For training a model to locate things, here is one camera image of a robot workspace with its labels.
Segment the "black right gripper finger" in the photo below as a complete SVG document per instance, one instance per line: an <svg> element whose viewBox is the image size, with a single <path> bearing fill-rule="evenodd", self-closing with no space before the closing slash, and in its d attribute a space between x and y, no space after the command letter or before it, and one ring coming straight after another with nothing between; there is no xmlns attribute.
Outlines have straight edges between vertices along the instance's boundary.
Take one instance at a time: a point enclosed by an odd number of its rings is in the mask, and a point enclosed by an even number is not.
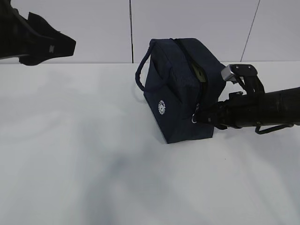
<svg viewBox="0 0 300 225"><path fill-rule="evenodd" d="M198 108L194 113L194 123L225 124L226 107Z"/></svg>

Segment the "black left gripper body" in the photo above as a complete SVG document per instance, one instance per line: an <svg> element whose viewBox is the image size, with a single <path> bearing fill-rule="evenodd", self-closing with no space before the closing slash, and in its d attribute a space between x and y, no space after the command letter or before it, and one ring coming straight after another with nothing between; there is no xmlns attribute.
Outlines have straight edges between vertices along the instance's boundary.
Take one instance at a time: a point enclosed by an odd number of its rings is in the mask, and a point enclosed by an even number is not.
<svg viewBox="0 0 300 225"><path fill-rule="evenodd" d="M21 63L29 56L30 34L25 27L24 18L11 1L0 2L0 59L16 58Z"/></svg>

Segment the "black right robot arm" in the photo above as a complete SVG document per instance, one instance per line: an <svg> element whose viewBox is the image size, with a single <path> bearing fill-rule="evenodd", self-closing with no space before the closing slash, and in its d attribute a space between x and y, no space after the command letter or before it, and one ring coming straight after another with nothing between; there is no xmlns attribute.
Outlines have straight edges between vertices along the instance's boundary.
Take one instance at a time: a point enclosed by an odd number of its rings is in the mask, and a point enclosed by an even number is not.
<svg viewBox="0 0 300 225"><path fill-rule="evenodd" d="M298 126L300 89L279 90L255 97L241 91L233 92L227 100L199 109L193 119L221 130L255 127L259 134Z"/></svg>

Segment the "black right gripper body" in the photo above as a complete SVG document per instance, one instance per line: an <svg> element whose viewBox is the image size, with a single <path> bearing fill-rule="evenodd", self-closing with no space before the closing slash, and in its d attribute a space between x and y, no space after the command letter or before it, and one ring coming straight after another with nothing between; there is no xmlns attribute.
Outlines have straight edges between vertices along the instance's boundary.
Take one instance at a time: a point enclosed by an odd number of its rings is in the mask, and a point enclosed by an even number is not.
<svg viewBox="0 0 300 225"><path fill-rule="evenodd" d="M218 129L241 129L236 124L233 118L234 101L243 95L242 91L229 93L229 99L225 101L219 101L217 103L217 128Z"/></svg>

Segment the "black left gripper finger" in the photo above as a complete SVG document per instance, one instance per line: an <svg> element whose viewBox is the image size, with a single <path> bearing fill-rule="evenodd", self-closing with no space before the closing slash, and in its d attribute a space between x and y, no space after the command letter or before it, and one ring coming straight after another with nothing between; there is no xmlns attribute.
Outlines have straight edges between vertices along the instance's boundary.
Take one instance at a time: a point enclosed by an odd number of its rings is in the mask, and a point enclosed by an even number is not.
<svg viewBox="0 0 300 225"><path fill-rule="evenodd" d="M19 63L36 66L50 59L74 55L76 41L53 28L46 19L29 12L25 22L25 54L19 57Z"/></svg>

